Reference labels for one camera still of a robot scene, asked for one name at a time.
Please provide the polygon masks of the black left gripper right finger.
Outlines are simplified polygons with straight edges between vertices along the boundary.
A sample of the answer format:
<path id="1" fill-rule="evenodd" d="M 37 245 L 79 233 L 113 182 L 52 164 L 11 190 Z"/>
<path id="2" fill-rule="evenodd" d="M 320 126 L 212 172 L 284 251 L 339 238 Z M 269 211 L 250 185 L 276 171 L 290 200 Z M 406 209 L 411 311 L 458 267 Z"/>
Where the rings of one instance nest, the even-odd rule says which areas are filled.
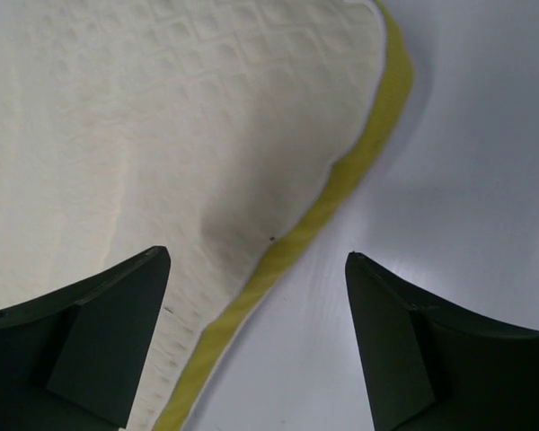
<path id="1" fill-rule="evenodd" d="M 377 430 L 539 430 L 539 330 L 469 311 L 364 254 L 345 276 Z"/>

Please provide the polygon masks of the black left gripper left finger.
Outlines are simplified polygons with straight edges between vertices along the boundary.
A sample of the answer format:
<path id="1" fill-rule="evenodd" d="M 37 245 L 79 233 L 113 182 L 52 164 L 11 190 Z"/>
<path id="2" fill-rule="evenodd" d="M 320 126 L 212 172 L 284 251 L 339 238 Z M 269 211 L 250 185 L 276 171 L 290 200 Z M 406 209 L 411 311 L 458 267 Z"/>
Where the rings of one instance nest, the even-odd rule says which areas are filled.
<path id="1" fill-rule="evenodd" d="M 0 430 L 128 423 L 170 273 L 154 246 L 0 310 Z"/>

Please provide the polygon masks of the cream pillow with yellow band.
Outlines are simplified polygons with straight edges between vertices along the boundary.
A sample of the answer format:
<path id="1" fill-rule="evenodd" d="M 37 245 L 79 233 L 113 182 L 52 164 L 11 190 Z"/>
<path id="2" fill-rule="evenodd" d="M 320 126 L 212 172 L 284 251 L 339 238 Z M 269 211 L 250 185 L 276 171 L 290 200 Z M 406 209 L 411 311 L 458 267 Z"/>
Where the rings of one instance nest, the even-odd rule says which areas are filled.
<path id="1" fill-rule="evenodd" d="M 377 1 L 0 1 L 0 308 L 154 245 L 129 430 L 177 430 L 411 87 Z"/>

